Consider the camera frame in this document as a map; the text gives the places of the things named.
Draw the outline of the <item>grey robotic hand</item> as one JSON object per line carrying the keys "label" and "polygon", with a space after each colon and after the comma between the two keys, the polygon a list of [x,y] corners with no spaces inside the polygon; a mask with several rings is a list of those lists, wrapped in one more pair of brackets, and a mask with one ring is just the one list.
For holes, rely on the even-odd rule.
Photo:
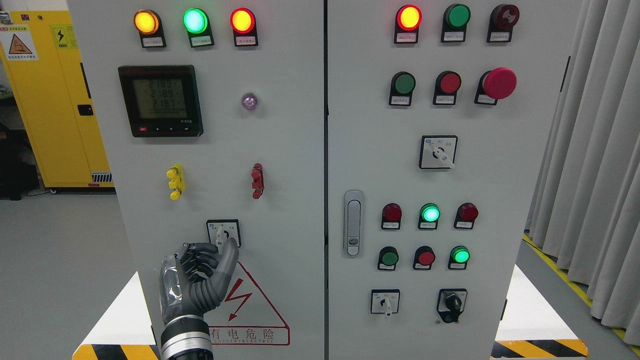
{"label": "grey robotic hand", "polygon": [[222,246],[183,243],[174,254],[166,256],[159,276],[164,325],[182,316],[203,317],[219,307],[226,298],[238,258],[238,241],[233,237],[224,240]]}

